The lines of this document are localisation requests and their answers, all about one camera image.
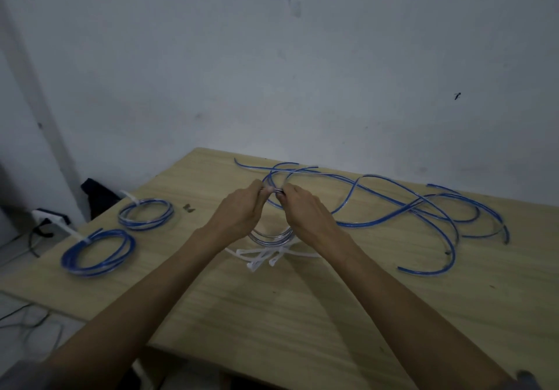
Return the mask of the person's right hand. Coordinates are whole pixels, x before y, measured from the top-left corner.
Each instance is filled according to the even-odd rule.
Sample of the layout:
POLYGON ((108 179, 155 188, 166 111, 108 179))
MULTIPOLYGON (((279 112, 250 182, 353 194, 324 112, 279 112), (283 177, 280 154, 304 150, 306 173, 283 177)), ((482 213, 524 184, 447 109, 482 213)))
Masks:
POLYGON ((296 207, 283 208, 287 222, 302 242, 326 258, 346 245, 349 235, 336 224, 317 196, 301 189, 302 201, 296 207))

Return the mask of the person's left hand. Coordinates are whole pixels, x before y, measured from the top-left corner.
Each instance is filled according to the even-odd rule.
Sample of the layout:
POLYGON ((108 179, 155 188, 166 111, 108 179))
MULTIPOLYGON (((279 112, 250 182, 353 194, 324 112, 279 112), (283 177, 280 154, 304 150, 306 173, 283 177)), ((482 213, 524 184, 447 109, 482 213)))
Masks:
POLYGON ((255 204, 250 185, 234 190, 226 196, 202 227, 203 234, 223 249, 247 237, 258 224, 264 204, 255 204))

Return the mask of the dark bag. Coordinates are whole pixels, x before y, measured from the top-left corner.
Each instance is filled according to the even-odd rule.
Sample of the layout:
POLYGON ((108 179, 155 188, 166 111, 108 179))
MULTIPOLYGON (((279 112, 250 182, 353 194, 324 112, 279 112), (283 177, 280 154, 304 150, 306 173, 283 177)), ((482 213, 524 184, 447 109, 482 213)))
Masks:
POLYGON ((87 196, 91 220, 122 200, 122 197, 91 178, 86 179, 80 188, 87 196))

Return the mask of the white table leg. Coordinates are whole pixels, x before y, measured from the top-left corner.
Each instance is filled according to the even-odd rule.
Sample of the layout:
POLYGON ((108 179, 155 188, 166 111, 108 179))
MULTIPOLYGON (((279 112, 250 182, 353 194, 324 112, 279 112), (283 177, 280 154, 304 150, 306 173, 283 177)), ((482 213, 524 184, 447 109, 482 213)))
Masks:
POLYGON ((154 382, 151 379, 148 370, 144 368, 141 357, 138 357, 134 360, 131 369, 134 371, 139 379, 139 386, 137 390, 156 390, 154 382))

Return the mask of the white power strip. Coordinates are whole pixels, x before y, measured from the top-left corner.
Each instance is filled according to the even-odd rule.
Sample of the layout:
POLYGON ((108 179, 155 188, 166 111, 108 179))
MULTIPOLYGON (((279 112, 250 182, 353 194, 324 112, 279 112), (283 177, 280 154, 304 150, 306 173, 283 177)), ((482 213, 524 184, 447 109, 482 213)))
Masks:
POLYGON ((63 230, 69 230, 71 228, 71 221, 66 214, 38 208, 32 210, 31 215, 38 225, 44 223, 45 221, 49 221, 51 224, 54 224, 63 230))

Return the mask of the person's right forearm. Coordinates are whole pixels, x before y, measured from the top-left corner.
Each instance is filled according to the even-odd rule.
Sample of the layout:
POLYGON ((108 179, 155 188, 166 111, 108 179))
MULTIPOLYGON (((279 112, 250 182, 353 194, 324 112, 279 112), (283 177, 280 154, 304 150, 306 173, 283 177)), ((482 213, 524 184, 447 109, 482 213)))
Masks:
POLYGON ((347 233, 298 235, 338 273, 420 390, 532 390, 383 270, 347 233))

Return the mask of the grey sleeve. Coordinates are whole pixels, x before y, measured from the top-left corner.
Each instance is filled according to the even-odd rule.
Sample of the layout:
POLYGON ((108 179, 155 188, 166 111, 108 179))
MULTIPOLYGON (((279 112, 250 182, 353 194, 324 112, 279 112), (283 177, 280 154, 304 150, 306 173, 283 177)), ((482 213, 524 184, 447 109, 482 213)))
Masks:
POLYGON ((0 390, 52 390, 57 378, 44 363, 20 360, 0 375, 0 390))

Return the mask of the person's left forearm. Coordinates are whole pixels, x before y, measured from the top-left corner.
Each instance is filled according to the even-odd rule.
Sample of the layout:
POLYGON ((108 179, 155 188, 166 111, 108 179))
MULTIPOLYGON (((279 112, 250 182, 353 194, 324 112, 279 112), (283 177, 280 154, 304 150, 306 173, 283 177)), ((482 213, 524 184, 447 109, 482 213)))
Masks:
POLYGON ((45 362, 52 390, 114 390, 185 291, 212 259, 251 226, 202 227, 45 362))

